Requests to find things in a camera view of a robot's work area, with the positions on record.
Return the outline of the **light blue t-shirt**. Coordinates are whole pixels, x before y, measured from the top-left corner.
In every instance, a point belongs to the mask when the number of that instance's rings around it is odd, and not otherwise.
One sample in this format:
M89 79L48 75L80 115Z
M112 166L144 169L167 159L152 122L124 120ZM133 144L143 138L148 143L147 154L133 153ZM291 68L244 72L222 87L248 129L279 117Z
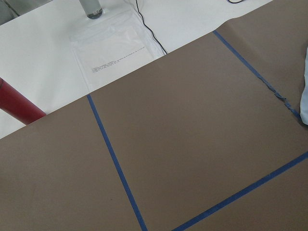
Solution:
M308 52L305 58L305 72L304 72L305 86L302 92L300 101L300 115L304 124L308 124Z

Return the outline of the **clear plastic document sleeve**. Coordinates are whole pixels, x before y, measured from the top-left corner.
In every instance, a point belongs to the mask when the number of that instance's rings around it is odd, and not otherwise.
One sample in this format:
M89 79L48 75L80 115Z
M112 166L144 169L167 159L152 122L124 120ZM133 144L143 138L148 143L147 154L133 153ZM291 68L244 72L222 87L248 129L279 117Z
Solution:
M165 55L131 10L86 26L69 39L88 92Z

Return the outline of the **clear glass bottle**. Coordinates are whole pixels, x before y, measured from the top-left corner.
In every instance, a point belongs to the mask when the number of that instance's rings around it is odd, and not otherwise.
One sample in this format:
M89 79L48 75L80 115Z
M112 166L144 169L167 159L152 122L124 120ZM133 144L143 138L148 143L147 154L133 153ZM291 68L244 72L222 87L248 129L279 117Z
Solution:
M79 0L79 2L89 19L97 19L102 15L103 9L98 0Z

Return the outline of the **red cylinder tube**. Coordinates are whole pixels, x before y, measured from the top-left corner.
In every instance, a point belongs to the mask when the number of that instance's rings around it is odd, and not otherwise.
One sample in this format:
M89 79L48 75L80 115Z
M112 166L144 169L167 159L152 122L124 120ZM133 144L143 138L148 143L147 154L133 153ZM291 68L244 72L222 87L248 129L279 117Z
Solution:
M46 115L2 78L0 79L0 108L25 125Z

